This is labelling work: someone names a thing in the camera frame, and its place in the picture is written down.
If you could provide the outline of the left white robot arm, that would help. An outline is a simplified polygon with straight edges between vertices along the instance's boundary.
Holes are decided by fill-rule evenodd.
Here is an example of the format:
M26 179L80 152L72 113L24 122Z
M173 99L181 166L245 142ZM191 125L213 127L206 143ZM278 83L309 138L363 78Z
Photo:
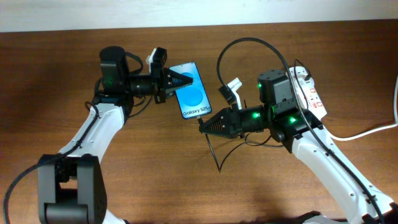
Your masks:
M108 210L101 160L125 125L135 98L149 96L164 103L192 78L166 68L167 51L155 48L148 57L149 73L131 71L127 59L142 60L122 47L99 53L102 77L95 84L89 115L73 139L56 154L44 154L38 169L39 220L41 223L126 223Z

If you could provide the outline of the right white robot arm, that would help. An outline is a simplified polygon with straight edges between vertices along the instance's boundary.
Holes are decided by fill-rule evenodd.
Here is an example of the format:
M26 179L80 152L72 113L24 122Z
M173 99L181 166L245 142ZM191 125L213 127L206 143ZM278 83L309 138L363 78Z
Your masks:
M397 223L397 203L355 168L311 111L297 106L288 75L269 70L257 82L260 106L241 109L232 104L201 123L200 132L232 139L268 129L320 179L348 223Z

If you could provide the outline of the blue Galaxy smartphone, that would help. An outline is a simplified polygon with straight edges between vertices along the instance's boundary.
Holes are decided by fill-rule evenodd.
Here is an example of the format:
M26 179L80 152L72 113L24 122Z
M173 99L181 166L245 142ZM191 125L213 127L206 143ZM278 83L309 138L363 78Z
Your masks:
M183 119L192 119L211 113L212 108L195 62L170 67L174 72L193 78L189 86L176 90Z

